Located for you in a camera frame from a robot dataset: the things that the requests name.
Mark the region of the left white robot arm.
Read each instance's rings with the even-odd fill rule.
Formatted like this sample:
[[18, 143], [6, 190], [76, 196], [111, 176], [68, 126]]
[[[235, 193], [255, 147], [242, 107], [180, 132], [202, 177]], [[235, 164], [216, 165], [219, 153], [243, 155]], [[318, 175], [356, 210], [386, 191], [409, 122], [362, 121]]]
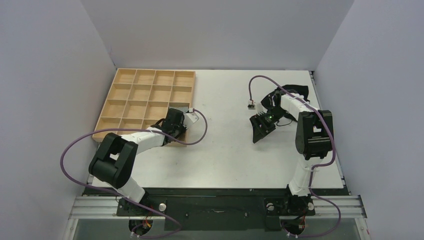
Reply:
[[173, 142], [198, 120], [194, 111], [170, 108], [165, 118], [142, 131], [124, 135], [110, 132], [103, 138], [88, 172], [130, 199], [129, 208], [136, 215], [143, 215], [149, 210], [149, 201], [146, 191], [132, 178], [136, 156]]

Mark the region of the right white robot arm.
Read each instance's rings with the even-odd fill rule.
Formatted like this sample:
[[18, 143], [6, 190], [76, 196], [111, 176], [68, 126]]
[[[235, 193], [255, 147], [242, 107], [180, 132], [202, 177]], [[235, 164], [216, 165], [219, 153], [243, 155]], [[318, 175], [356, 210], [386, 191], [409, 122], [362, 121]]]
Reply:
[[300, 197], [311, 194], [313, 167], [319, 165], [333, 149], [330, 140], [333, 133], [332, 113], [311, 106], [307, 98], [296, 91], [285, 93], [278, 89], [259, 103], [251, 100], [248, 108], [256, 110], [256, 114], [249, 119], [254, 144], [273, 132], [282, 118], [297, 123], [295, 147], [300, 157], [288, 184], [291, 194], [282, 199], [283, 209], [294, 214], [302, 207]]

